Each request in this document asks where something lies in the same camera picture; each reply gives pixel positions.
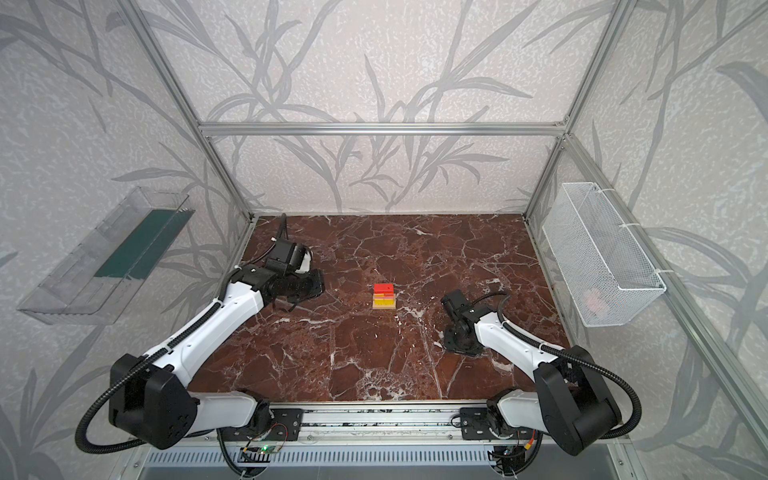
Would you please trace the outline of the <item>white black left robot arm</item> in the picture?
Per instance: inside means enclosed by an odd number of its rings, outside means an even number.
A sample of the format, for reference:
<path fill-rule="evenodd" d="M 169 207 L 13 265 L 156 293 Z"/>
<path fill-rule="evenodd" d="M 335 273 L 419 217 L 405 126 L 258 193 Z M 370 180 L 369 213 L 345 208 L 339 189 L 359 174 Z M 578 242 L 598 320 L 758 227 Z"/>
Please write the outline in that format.
<path fill-rule="evenodd" d="M 267 400 L 240 391 L 192 393 L 189 385 L 241 325 L 276 299 L 296 306 L 323 294 L 323 274 L 312 259 L 307 246 L 290 239 L 282 215 L 270 247 L 231 270 L 200 313 L 144 354 L 125 354 L 112 365 L 107 390 L 75 429 L 76 447 L 106 455 L 144 444 L 165 450 L 226 428 L 266 434 L 273 422 Z"/>

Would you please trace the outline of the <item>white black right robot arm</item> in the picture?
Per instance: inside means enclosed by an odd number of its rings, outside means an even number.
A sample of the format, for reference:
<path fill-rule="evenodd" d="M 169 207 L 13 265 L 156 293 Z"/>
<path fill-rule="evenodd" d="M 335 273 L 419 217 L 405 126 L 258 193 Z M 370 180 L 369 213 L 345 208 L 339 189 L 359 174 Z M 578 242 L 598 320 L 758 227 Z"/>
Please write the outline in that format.
<path fill-rule="evenodd" d="M 468 299 L 460 290 L 447 293 L 441 305 L 449 317 L 444 347 L 450 353 L 477 357 L 492 350 L 534 383 L 534 391 L 507 389 L 480 410 L 464 408 L 459 417 L 469 428 L 466 439 L 512 439 L 522 432 L 552 438 L 576 456 L 598 440 L 631 433 L 642 418 L 642 403 L 632 386 L 596 364 L 580 346 L 551 344 L 515 325 L 504 306 Z"/>

